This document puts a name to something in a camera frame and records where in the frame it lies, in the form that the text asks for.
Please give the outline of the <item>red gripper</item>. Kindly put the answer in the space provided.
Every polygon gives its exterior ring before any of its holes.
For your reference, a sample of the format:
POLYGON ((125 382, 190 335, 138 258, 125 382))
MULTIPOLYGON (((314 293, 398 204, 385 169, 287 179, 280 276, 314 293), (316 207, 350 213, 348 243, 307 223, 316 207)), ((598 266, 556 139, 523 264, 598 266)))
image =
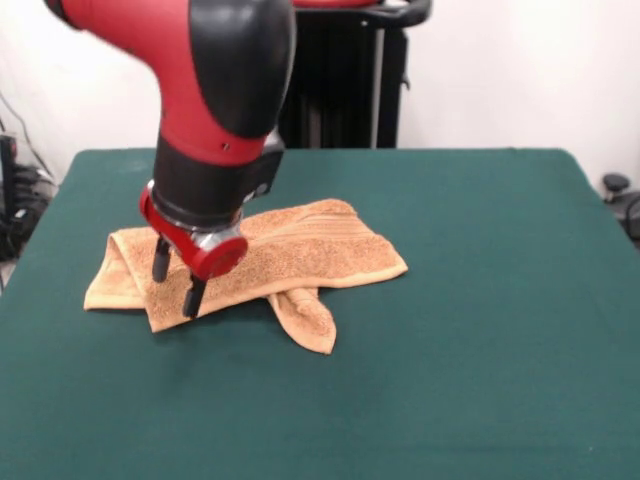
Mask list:
POLYGON ((234 214, 230 225, 199 232, 176 225, 164 218, 152 201, 154 181, 144 187, 139 208, 150 227, 158 234, 152 279, 166 280, 171 251, 174 251, 191 271, 191 287, 187 290, 182 314, 196 318, 206 289, 206 282, 229 273, 244 258, 248 241, 240 232, 242 211, 234 214))

